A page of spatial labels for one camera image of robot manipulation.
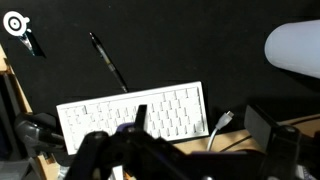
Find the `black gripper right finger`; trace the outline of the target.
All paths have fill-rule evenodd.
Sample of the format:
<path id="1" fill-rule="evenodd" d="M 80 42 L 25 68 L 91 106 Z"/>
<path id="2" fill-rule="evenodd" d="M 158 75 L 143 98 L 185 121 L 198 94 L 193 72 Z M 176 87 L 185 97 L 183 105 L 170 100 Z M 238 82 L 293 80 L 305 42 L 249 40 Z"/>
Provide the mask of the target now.
<path id="1" fill-rule="evenodd" d="M 246 107 L 244 127 L 269 156 L 298 156 L 298 129 L 291 125 L 279 124 L 260 107 Z"/>

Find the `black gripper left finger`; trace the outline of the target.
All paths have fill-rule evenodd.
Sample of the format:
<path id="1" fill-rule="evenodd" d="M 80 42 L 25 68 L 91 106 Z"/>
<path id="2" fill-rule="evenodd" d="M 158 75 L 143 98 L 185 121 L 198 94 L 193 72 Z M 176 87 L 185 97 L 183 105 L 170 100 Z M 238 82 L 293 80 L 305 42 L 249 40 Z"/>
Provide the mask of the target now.
<path id="1" fill-rule="evenodd" d="M 143 130 L 144 129 L 144 123 L 145 123 L 145 118 L 147 114 L 147 106 L 146 105 L 140 105 L 138 107 L 138 111 L 136 114 L 136 119 L 134 122 L 134 127 L 138 130 Z"/>

